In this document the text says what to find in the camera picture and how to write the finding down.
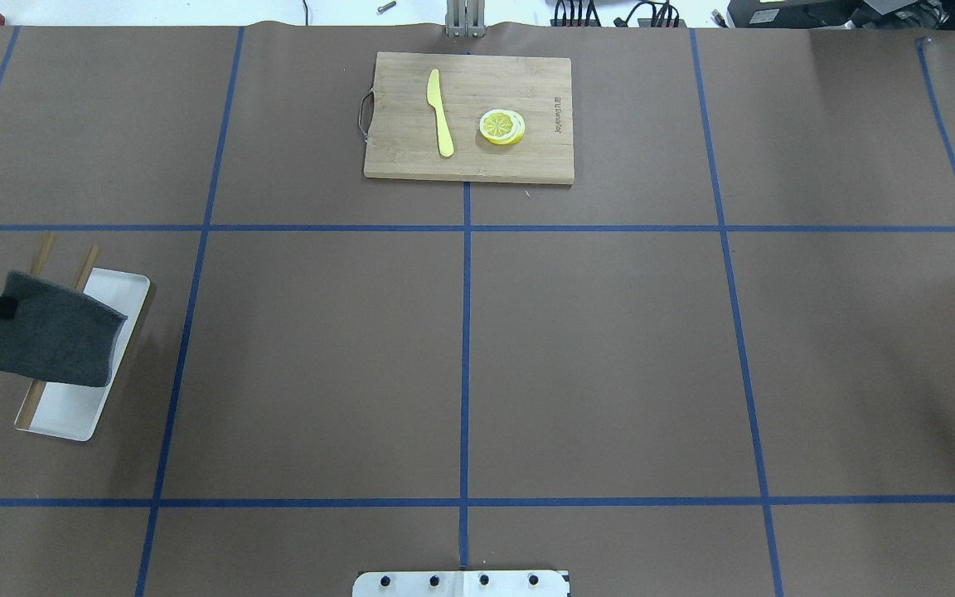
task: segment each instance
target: metal handle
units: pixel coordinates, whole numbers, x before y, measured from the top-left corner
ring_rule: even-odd
[[[375,97],[375,86],[371,85],[371,89],[367,90],[366,94],[363,95],[363,98],[360,98],[360,114],[356,117],[356,126],[359,126],[360,133],[363,135],[363,143],[367,143],[368,135],[367,132],[371,129],[371,125],[367,125],[367,129],[363,128],[363,106],[367,103],[367,98],[374,99]],[[371,120],[375,120],[375,105],[374,102],[371,102]]]

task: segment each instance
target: cutting board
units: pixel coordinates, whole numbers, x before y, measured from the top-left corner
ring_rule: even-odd
[[[455,154],[441,158],[429,72],[440,70]],[[573,90],[569,58],[379,52],[374,114],[363,173],[418,181],[573,184]],[[526,119],[526,136],[494,146],[478,132],[490,109]]]

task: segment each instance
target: knife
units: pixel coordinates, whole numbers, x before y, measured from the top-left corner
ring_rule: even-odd
[[[452,144],[452,134],[448,132],[448,120],[444,117],[444,103],[440,101],[440,71],[437,69],[429,72],[429,82],[425,84],[425,102],[437,114],[437,150],[444,158],[451,158],[455,146]]]

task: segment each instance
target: lemon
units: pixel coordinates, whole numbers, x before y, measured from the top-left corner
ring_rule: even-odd
[[[526,121],[522,114],[514,110],[490,109],[481,117],[478,129],[489,143],[511,146],[522,140],[522,135],[526,133]]]

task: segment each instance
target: gray towel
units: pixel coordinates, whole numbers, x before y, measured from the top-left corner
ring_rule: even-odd
[[[2,295],[17,300],[17,314],[0,318],[0,371],[76,386],[109,384],[125,316],[23,272],[10,272]]]

